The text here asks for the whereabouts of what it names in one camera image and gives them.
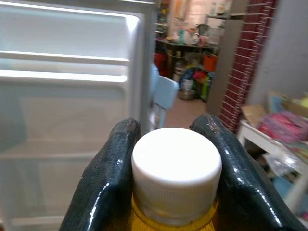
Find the metal bowl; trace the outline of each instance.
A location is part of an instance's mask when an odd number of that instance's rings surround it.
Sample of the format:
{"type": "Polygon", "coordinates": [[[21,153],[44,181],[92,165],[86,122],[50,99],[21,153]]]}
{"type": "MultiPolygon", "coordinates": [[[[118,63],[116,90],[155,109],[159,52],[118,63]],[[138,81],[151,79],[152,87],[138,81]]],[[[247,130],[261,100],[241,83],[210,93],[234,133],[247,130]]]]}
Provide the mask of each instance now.
{"type": "Polygon", "coordinates": [[[182,100],[193,100],[196,92],[191,89],[180,89],[178,92],[178,97],[182,100]]]}

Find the white refrigerator door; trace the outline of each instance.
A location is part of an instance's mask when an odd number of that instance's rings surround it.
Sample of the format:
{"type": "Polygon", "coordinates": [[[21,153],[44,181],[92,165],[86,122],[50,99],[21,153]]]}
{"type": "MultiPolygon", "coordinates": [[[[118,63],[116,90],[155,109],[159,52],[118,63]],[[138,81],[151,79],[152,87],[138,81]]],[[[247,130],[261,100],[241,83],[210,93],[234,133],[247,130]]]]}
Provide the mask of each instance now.
{"type": "Polygon", "coordinates": [[[146,57],[141,50],[150,44],[145,25],[155,5],[133,3],[139,10],[126,12],[106,2],[104,9],[0,1],[6,231],[58,230],[84,168],[112,127],[127,117],[146,121],[144,74],[152,49],[146,57]]]}

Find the pink bag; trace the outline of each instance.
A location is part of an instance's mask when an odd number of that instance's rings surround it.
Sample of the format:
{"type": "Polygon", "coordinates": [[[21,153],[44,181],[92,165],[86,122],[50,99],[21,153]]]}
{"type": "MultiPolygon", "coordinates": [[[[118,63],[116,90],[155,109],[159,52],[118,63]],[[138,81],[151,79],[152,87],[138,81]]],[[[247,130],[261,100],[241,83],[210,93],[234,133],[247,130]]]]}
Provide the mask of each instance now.
{"type": "Polygon", "coordinates": [[[267,115],[258,130],[274,139],[292,143],[307,138],[308,123],[299,115],[283,111],[267,115]]]}

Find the orange container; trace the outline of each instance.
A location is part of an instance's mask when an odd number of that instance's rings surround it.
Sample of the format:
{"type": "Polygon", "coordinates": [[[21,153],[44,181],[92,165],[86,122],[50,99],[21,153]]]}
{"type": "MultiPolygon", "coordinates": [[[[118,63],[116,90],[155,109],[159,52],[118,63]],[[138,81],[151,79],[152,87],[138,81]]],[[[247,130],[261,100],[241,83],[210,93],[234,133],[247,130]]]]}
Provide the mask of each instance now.
{"type": "Polygon", "coordinates": [[[206,54],[203,58],[203,67],[208,72],[214,72],[217,62],[217,56],[206,54]]]}

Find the bottle cap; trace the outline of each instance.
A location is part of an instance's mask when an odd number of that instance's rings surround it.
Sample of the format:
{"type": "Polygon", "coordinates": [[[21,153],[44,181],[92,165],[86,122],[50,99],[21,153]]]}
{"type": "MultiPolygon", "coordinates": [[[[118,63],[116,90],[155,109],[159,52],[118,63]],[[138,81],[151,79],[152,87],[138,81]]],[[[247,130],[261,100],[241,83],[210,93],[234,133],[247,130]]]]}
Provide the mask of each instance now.
{"type": "Polygon", "coordinates": [[[213,204],[221,158],[214,144],[199,133],[162,128],[136,143],[132,170],[138,209],[157,223],[184,226],[213,204]]]}

